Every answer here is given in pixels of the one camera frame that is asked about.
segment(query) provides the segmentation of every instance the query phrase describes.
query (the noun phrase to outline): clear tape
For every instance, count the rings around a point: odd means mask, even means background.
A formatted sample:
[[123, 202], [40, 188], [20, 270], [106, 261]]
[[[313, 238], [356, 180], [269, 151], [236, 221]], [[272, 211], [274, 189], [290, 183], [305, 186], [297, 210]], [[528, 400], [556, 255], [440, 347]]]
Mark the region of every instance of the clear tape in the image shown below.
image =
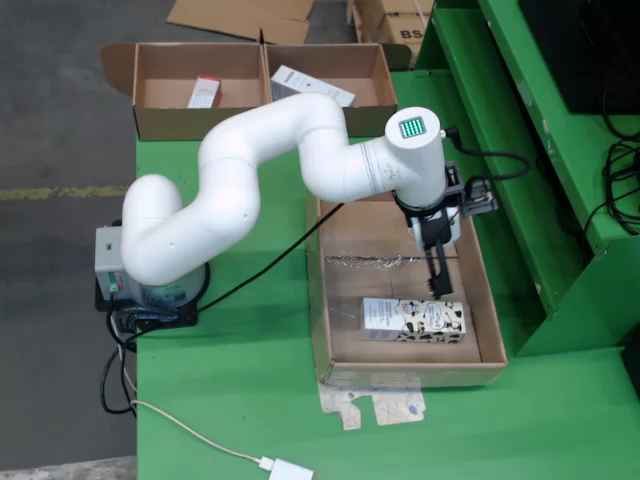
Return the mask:
[[340, 255], [324, 257], [330, 265], [338, 265], [348, 268], [373, 268], [376, 270], [395, 270], [407, 265], [424, 262], [425, 257], [361, 257], [356, 255]]

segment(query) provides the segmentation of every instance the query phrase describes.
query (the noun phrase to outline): yellow floor line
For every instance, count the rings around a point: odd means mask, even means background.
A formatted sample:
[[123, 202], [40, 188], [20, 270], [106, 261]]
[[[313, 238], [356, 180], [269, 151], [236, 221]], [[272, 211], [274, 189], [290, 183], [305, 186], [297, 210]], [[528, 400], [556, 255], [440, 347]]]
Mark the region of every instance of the yellow floor line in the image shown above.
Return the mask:
[[0, 189], [0, 202], [15, 200], [46, 200], [52, 197], [124, 197], [124, 194], [127, 193], [127, 188], [129, 188], [128, 185], [107, 185], [105, 187]]

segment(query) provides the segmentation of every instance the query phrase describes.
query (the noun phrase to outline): green led display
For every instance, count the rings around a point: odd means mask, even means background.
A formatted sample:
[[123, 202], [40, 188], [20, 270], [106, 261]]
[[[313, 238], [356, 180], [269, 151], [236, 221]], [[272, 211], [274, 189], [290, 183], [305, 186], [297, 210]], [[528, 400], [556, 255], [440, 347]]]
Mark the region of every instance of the green led display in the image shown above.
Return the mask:
[[421, 117], [411, 118], [400, 122], [400, 132], [402, 132], [402, 138], [411, 138], [416, 135], [422, 135], [426, 132], [424, 123]]

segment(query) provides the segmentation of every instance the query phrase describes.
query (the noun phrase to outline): gray control box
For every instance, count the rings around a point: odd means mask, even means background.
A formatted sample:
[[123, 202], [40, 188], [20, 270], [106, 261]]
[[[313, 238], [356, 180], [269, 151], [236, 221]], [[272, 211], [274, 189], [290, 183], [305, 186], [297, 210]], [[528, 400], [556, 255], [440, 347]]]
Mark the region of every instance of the gray control box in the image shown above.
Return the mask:
[[105, 300], [129, 300], [129, 277], [124, 271], [120, 255], [122, 227], [96, 229], [95, 271]]

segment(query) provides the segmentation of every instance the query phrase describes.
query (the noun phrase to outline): open cardboard box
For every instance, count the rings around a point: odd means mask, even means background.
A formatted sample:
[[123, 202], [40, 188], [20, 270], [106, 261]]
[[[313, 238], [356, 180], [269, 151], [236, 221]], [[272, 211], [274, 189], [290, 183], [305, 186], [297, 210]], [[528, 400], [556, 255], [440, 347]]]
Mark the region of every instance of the open cardboard box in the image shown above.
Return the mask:
[[[222, 120], [271, 101], [257, 43], [116, 44], [100, 58], [109, 85], [132, 97], [141, 140], [200, 140]], [[218, 107], [186, 108], [198, 75], [222, 79]]]
[[[392, 51], [394, 64], [406, 63], [401, 53]], [[141, 140], [201, 140], [226, 118], [270, 103], [282, 64], [356, 94], [344, 109], [350, 136], [384, 135], [398, 103], [377, 44], [132, 43], [107, 45], [100, 58], [109, 85], [132, 97]], [[218, 107], [186, 108], [198, 75], [222, 79]]]
[[356, 95], [353, 105], [343, 109], [349, 136], [384, 135], [398, 100], [380, 45], [266, 45], [265, 49], [269, 78], [285, 65]]
[[[424, 260], [407, 260], [417, 254], [403, 214], [388, 196], [376, 200], [345, 205], [307, 241], [318, 380], [349, 387], [491, 383], [507, 365], [507, 357], [471, 219], [462, 220], [460, 239], [446, 251], [454, 292], [441, 299], [464, 303], [464, 340], [459, 344], [360, 340], [363, 297], [432, 298]], [[334, 206], [310, 197], [308, 225]]]

